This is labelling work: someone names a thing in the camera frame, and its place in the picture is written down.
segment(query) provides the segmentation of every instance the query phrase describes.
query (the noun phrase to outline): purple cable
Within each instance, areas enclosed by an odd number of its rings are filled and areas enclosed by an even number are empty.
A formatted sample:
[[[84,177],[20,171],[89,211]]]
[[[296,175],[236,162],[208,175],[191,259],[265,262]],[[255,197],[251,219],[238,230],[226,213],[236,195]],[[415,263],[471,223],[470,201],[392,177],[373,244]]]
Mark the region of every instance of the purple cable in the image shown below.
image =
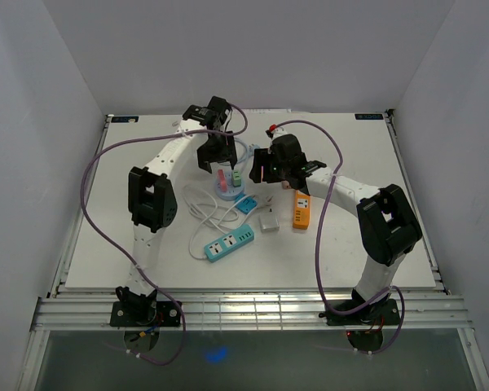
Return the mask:
[[[222,132],[219,132],[217,130],[205,130],[205,129],[203,129],[203,130],[189,130],[189,131],[185,132],[185,135],[210,133],[210,134],[221,134],[221,135],[223,135],[225,137],[230,137],[230,136],[237,136],[239,134],[242,134],[248,128],[248,118],[246,117],[246,114],[245,114],[245,112],[243,112],[243,110],[241,110],[240,108],[238,108],[234,104],[231,104],[230,103],[230,105],[235,110],[237,110],[241,114],[241,116],[243,116],[244,126],[243,126],[243,129],[242,130],[240,130],[239,132],[236,132],[236,133],[232,133],[232,134],[222,133]],[[164,366],[164,365],[170,364],[171,362],[173,362],[179,356],[179,354],[183,350],[183,346],[185,344],[185,336],[186,336],[186,333],[187,333],[187,324],[185,322],[185,313],[183,312],[183,309],[181,308],[181,305],[167,291],[159,288],[157,285],[155,285],[147,277],[147,275],[145,274],[145,272],[143,272],[139,268],[138,262],[134,259],[134,257],[132,257],[132,255],[129,254],[128,251],[126,251],[120,244],[118,244],[113,239],[111,239],[107,234],[105,234],[105,232],[103,232],[92,221],[92,219],[90,218],[89,212],[87,212],[87,207],[86,207],[86,194],[85,194],[86,193],[86,190],[85,189],[86,189],[87,179],[89,177],[90,171],[92,170],[92,167],[94,166],[95,162],[97,160],[99,160],[99,158],[102,155],[104,155],[105,153],[111,151],[112,149],[117,148],[117,147],[121,147],[122,145],[128,145],[128,144],[133,144],[133,143],[143,143],[143,142],[146,142],[146,141],[159,141],[159,140],[166,140],[166,139],[169,139],[169,138],[180,138],[180,137],[183,137],[183,134],[177,133],[177,134],[167,134],[166,136],[156,136],[156,137],[146,137],[146,138],[132,138],[130,140],[125,140],[125,141],[121,141],[119,143],[115,143],[115,144],[111,145],[110,147],[106,147],[102,151],[98,152],[92,158],[92,160],[89,162],[89,164],[85,168],[85,171],[83,173],[83,177],[81,178],[81,185],[80,185],[80,206],[81,206],[81,210],[83,212],[83,217],[89,222],[90,226],[92,226],[92,228],[98,233],[98,235],[100,235],[102,238],[104,238],[105,240],[107,240],[112,246],[114,246],[115,248],[117,248],[118,250],[120,250],[120,252],[123,253],[123,255],[125,255],[127,258],[129,258],[129,261],[135,266],[136,270],[139,272],[139,274],[141,275],[141,277],[151,287],[153,287],[154,289],[156,289],[158,293],[160,293],[161,295],[163,295],[164,297],[166,297],[167,299],[169,299],[170,301],[172,301],[172,303],[174,304],[174,306],[178,309],[179,314],[181,315],[181,320],[182,320],[182,323],[183,323],[183,334],[182,334],[181,342],[179,344],[179,347],[178,347],[178,350],[176,351],[176,353],[171,358],[169,358],[168,360],[166,360],[164,362],[158,362],[158,361],[153,360],[151,358],[149,358],[149,359],[145,358],[148,361],[150,361],[150,362],[152,362],[152,363],[154,363],[156,365],[159,365],[159,366]]]
[[[333,146],[337,150],[337,154],[339,156],[339,163],[335,167],[335,169],[333,170],[332,180],[329,184],[328,194],[326,195],[326,198],[324,199],[323,209],[320,212],[319,225],[317,226],[317,238],[315,241],[315,277],[317,279],[317,287],[319,289],[319,294],[320,294],[320,297],[322,298],[322,300],[324,302],[324,306],[326,307],[326,310],[330,311],[332,314],[341,315],[341,316],[347,316],[347,315],[355,314],[355,313],[359,312],[360,310],[362,310],[363,308],[366,308],[368,305],[372,304],[379,297],[386,295],[390,291],[390,288],[382,289],[381,291],[379,291],[379,293],[376,293],[375,296],[373,296],[369,300],[365,301],[363,304],[355,307],[352,310],[347,310],[347,311],[335,310],[328,303],[328,300],[326,300],[326,295],[324,294],[323,283],[322,283],[322,280],[320,278],[320,238],[321,238],[322,233],[323,233],[324,217],[326,216],[326,210],[328,209],[329,201],[332,198],[333,187],[335,186],[335,180],[337,179],[337,173],[339,172],[339,169],[341,169],[342,164],[344,163],[344,158],[342,157],[341,149],[339,148],[335,139],[322,126],[319,126],[313,122],[305,121],[305,120],[290,120],[290,121],[281,122],[281,123],[277,124],[276,127],[280,128],[282,126],[290,125],[290,124],[304,124],[304,125],[313,126],[317,130],[320,130],[322,133],[324,133],[324,135],[329,139],[329,141],[332,142]],[[393,344],[396,337],[400,334],[400,329],[402,328],[402,325],[403,325],[403,319],[404,319],[403,312],[405,310],[404,298],[403,298],[402,292],[400,291],[400,289],[398,287],[393,286],[393,288],[395,288],[395,290],[397,291],[397,293],[400,296],[400,301],[402,303],[402,311],[401,311],[402,317],[400,319],[400,323],[399,323],[399,326],[397,328],[397,331],[393,335],[393,338],[391,338],[390,342],[388,342],[388,344],[386,344],[383,348],[380,348],[379,350],[377,350],[376,353],[383,352],[384,350],[386,350],[387,348],[389,348]]]

